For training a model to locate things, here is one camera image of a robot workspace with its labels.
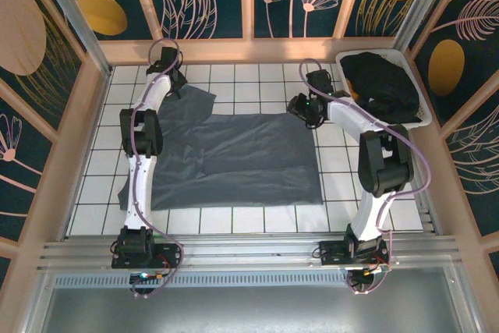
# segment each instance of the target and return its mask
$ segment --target grid floor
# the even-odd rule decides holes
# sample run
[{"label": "grid floor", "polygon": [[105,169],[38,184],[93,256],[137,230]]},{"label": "grid floor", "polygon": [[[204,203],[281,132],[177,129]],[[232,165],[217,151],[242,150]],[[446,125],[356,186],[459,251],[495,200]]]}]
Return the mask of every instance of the grid floor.
[{"label": "grid floor", "polygon": [[[342,88],[335,64],[325,64]],[[121,150],[119,112],[142,93],[146,66],[118,66],[92,143],[68,235],[114,235],[125,221],[118,191],[124,186],[128,160]],[[306,88],[298,64],[183,66],[188,82],[216,94],[213,113],[238,115],[282,113],[287,102]],[[285,207],[193,207],[155,211],[154,224],[170,234],[343,232],[361,198],[356,172],[358,144],[331,122],[314,130],[324,204]],[[384,223],[395,231],[422,231],[424,210],[414,199],[393,203]]]}]

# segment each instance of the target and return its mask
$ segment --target purple cable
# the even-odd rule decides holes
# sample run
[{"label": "purple cable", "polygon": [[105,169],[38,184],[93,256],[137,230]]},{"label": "purple cable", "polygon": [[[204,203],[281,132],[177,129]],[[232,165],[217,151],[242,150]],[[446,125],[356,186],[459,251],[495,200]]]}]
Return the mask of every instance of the purple cable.
[{"label": "purple cable", "polygon": [[149,65],[151,64],[150,53],[152,52],[153,47],[156,44],[158,44],[158,43],[160,43],[162,41],[171,41],[171,42],[173,42],[173,44],[177,47],[177,51],[178,52],[177,52],[177,55],[175,56],[175,60],[173,61],[173,63],[170,64],[170,66],[167,69],[165,69],[163,72],[161,72],[157,76],[155,76],[155,78],[153,78],[153,80],[151,81],[150,85],[147,87],[146,91],[144,92],[144,94],[142,96],[142,100],[140,101],[139,105],[137,105],[133,109],[133,112],[132,112],[132,118],[131,118],[131,122],[132,123],[130,125],[130,136],[131,136],[131,141],[132,141],[133,155],[135,156],[135,159],[136,159],[135,172],[133,173],[132,197],[133,197],[133,206],[135,207],[135,211],[139,215],[140,220],[142,220],[145,225],[147,225],[149,228],[153,229],[156,233],[160,234],[161,236],[163,236],[167,240],[170,240],[175,245],[177,245],[179,247],[179,249],[180,249],[180,259],[179,259],[179,264],[177,265],[177,267],[174,268],[173,271],[172,271],[172,273],[169,274],[168,277],[163,281],[163,285],[161,285],[159,288],[153,290],[152,292],[150,292],[148,294],[141,295],[141,294],[137,293],[136,290],[135,290],[137,282],[133,283],[132,291],[133,291],[134,296],[136,298],[142,298],[142,299],[147,299],[147,298],[149,298],[151,296],[154,296],[155,294],[159,293],[162,289],[164,289],[166,287],[166,285],[169,284],[172,281],[172,279],[175,276],[175,274],[179,271],[180,266],[182,265],[182,262],[183,262],[183,259],[184,259],[184,246],[179,241],[177,241],[175,238],[173,238],[172,236],[169,236],[168,234],[162,232],[160,229],[156,228],[150,222],[148,222],[147,219],[142,215],[142,212],[140,212],[139,202],[137,201],[137,198],[136,198],[137,197],[137,194],[136,194],[137,176],[139,175],[139,167],[142,164],[139,161],[139,153],[137,152],[137,149],[136,149],[136,146],[135,146],[135,117],[136,117],[136,113],[145,105],[145,100],[147,98],[147,95],[149,94],[149,91],[152,89],[152,87],[156,84],[156,81],[159,80],[161,77],[165,76],[166,73],[168,73],[170,70],[172,70],[172,68],[175,66],[175,64],[179,60],[179,53],[180,53],[179,44],[176,41],[174,41],[173,39],[165,37],[165,38],[162,38],[162,39],[158,39],[157,41],[155,41],[149,47],[149,52],[147,53],[147,62],[149,63]]},{"label": "purple cable", "polygon": [[[388,204],[390,202],[392,202],[395,198],[397,197],[403,197],[405,195],[409,195],[409,194],[417,194],[417,193],[421,193],[422,191],[424,191],[425,189],[427,189],[427,187],[430,185],[431,183],[431,169],[430,169],[430,163],[428,163],[428,160],[424,157],[423,153],[410,141],[408,140],[407,138],[405,138],[403,135],[395,132],[394,130],[388,128],[387,126],[385,126],[384,124],[381,124],[380,123],[380,120],[375,118],[374,116],[372,116],[371,114],[369,114],[368,112],[364,111],[361,107],[359,107],[358,105],[352,105],[352,103],[350,102],[347,102],[347,101],[344,101],[340,98],[337,98],[337,97],[332,97],[332,96],[329,96],[325,93],[323,93],[322,91],[316,89],[315,87],[313,87],[312,85],[310,85],[305,76],[303,75],[303,64],[306,64],[308,62],[312,62],[313,64],[317,64],[317,66],[319,67],[319,69],[322,69],[322,65],[315,59],[315,58],[305,58],[303,59],[300,64],[299,64],[299,76],[300,78],[302,79],[302,81],[305,83],[305,85],[312,91],[314,92],[315,94],[317,95],[320,95],[321,97],[325,97],[326,99],[328,99],[329,101],[335,101],[341,105],[345,105],[347,107],[350,107],[351,109],[353,109],[354,111],[356,111],[357,113],[359,113],[363,118],[365,118],[367,121],[371,122],[373,125],[376,125],[376,126],[379,126],[380,128],[382,128],[382,130],[384,130],[385,132],[387,132],[388,134],[394,136],[395,138],[401,140],[403,143],[405,143],[412,151],[414,151],[414,153],[418,156],[418,158],[423,162],[424,164],[424,168],[426,169],[426,182],[421,186],[419,187],[418,189],[414,189],[414,190],[411,190],[411,191],[408,191],[408,192],[400,192],[400,193],[395,193],[395,194],[391,194],[386,200],[385,202],[383,202],[383,204],[381,205],[381,209],[380,209],[380,212],[378,213],[377,215],[377,218],[376,218],[376,228],[377,230],[380,231],[381,234],[388,234],[389,235],[389,246],[388,246],[388,264],[390,264],[390,260],[391,260],[391,249],[392,249],[392,244],[393,244],[393,235],[391,233],[391,230],[383,230],[381,227],[380,227],[380,221],[381,221],[381,217],[383,216],[383,213],[384,211],[386,210]],[[378,282],[375,286],[367,289],[365,291],[365,293],[368,293],[368,292],[372,292],[374,290],[377,289],[377,287],[381,284],[381,282],[384,281],[386,277],[386,274],[384,275],[384,277],[380,280],[380,282]],[[354,292],[355,290],[353,289],[353,287],[349,284],[349,287],[350,289],[352,289]]]}]

